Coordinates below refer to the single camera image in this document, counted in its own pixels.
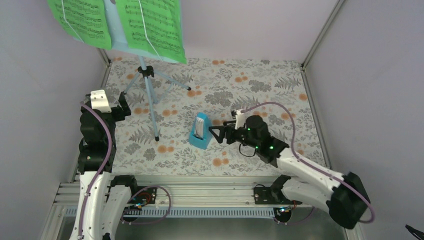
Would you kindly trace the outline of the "blue metronome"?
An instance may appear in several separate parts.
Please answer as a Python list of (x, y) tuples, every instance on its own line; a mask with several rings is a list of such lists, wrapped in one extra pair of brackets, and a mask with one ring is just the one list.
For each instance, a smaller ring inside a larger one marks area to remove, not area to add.
[(212, 139), (212, 134), (209, 131), (211, 126), (209, 117), (205, 113), (199, 112), (194, 119), (188, 142), (196, 148), (206, 150)]

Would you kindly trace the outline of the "light blue music stand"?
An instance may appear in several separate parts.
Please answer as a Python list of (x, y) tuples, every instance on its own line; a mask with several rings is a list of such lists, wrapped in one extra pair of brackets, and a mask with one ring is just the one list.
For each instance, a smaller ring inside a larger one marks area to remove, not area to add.
[(157, 97), (156, 93), (154, 92), (154, 87), (153, 87), (151, 79), (154, 78), (155, 76), (160, 76), (166, 79), (167, 81), (169, 81), (171, 86), (178, 85), (187, 91), (190, 91), (191, 88), (173, 79), (172, 77), (166, 75), (165, 73), (155, 70), (151, 65), (146, 64), (145, 58), (160, 60), (157, 57), (143, 50), (129, 48), (125, 38), (123, 26), (121, 24), (120, 17), (118, 15), (118, 11), (116, 8), (116, 0), (103, 0), (103, 2), (105, 7), (105, 16), (106, 16), (108, 31), (111, 37), (111, 44), (112, 44), (111, 49), (103, 49), (103, 50), (116, 50), (116, 51), (120, 51), (124, 53), (130, 53), (138, 57), (139, 64), (140, 64), (138, 68), (138, 73), (127, 85), (124, 92), (125, 94), (128, 93), (130, 88), (133, 86), (133, 84), (135, 83), (137, 79), (141, 79), (144, 82), (145, 92), (147, 93), (147, 98), (148, 98), (150, 116), (151, 116), (151, 120), (153, 124), (154, 137), (156, 141), (159, 141), (160, 135), (159, 135), (159, 130), (157, 128), (153, 105), (158, 104), (161, 99)]

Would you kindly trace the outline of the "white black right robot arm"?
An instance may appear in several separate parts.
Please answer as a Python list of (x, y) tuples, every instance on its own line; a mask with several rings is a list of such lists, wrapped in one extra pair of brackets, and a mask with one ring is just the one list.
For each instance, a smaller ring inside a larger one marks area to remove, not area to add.
[(370, 199), (358, 175), (342, 174), (304, 159), (289, 144), (271, 135), (268, 125), (258, 115), (249, 116), (243, 125), (237, 120), (211, 126), (209, 132), (218, 143), (239, 143), (252, 147), (266, 164), (288, 171), (269, 187), (275, 204), (301, 202), (329, 214), (339, 226), (352, 230), (367, 210)]

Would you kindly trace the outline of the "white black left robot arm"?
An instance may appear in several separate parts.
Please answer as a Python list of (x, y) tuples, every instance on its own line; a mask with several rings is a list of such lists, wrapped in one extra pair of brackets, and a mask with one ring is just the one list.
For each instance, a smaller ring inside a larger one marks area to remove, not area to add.
[(78, 145), (79, 199), (71, 240), (113, 240), (127, 203), (139, 197), (133, 175), (111, 178), (116, 155), (116, 123), (131, 115), (125, 93), (109, 105), (106, 92), (94, 90), (81, 105)]

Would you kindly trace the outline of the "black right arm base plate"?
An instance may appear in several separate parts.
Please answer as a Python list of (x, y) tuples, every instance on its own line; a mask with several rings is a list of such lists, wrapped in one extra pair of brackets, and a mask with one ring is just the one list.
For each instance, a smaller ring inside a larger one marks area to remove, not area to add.
[(283, 195), (281, 189), (267, 187), (261, 184), (253, 188), (254, 203), (256, 205), (302, 205), (302, 201), (290, 200)]

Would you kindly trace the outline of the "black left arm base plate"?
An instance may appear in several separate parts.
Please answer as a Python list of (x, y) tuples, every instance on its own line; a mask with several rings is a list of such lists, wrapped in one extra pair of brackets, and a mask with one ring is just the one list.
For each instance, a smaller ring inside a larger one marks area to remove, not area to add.
[(129, 209), (141, 210), (143, 207), (156, 204), (157, 188), (148, 188), (136, 196), (134, 196), (128, 203)]

